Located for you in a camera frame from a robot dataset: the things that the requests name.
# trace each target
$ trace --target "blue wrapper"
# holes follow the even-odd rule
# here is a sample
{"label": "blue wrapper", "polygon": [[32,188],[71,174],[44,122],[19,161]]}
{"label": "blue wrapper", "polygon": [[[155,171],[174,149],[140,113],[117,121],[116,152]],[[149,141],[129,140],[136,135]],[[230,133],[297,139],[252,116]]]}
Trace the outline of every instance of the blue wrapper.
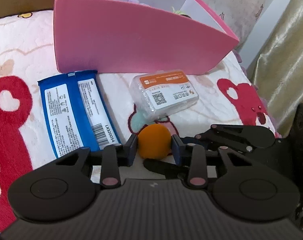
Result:
{"label": "blue wrapper", "polygon": [[60,74],[38,82],[56,158],[79,147],[91,151],[120,143],[96,82],[95,70]]}

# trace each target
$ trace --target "orange label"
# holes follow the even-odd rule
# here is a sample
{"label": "orange label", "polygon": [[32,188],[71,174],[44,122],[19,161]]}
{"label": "orange label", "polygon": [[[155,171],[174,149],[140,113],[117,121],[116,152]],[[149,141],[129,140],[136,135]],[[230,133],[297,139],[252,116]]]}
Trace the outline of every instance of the orange label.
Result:
{"label": "orange label", "polygon": [[187,76],[182,71],[173,71],[167,73],[159,73],[155,75],[139,78],[145,89],[156,85],[163,84],[184,84],[189,82]]}

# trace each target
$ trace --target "cardboard box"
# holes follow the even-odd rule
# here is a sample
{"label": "cardboard box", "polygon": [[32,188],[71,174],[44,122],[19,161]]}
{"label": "cardboard box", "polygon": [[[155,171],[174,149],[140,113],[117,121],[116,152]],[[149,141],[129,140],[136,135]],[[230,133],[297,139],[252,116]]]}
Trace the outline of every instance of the cardboard box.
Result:
{"label": "cardboard box", "polygon": [[[237,44],[232,30],[201,0],[55,0],[54,41],[62,73],[203,74]],[[173,13],[180,10],[192,19]]]}

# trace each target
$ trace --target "orange sponge ball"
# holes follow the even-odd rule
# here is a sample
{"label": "orange sponge ball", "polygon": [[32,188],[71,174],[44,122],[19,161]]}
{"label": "orange sponge ball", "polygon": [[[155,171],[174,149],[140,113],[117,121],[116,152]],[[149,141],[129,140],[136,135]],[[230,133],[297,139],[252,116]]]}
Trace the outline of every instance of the orange sponge ball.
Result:
{"label": "orange sponge ball", "polygon": [[170,153],[170,149],[170,132],[161,124],[149,125],[138,135],[138,154],[143,159],[161,160]]}

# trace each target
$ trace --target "blanket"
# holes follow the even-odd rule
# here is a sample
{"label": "blanket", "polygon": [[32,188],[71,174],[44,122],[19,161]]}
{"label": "blanket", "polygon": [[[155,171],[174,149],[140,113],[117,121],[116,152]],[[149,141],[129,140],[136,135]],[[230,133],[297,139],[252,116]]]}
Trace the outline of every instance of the blanket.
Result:
{"label": "blanket", "polygon": [[[0,19],[0,232],[15,220],[7,201],[10,184],[55,158],[37,81],[56,74],[53,11]],[[128,90],[135,75],[97,75],[122,143],[150,124],[137,111]],[[199,93],[197,104],[152,123],[161,123],[180,137],[195,136],[213,123],[263,125],[275,133],[266,108],[232,52],[205,75],[188,78]],[[120,172],[122,181],[163,178],[144,169],[139,157],[133,167],[122,167]],[[95,167],[91,179],[99,182],[99,176],[100,168]]]}

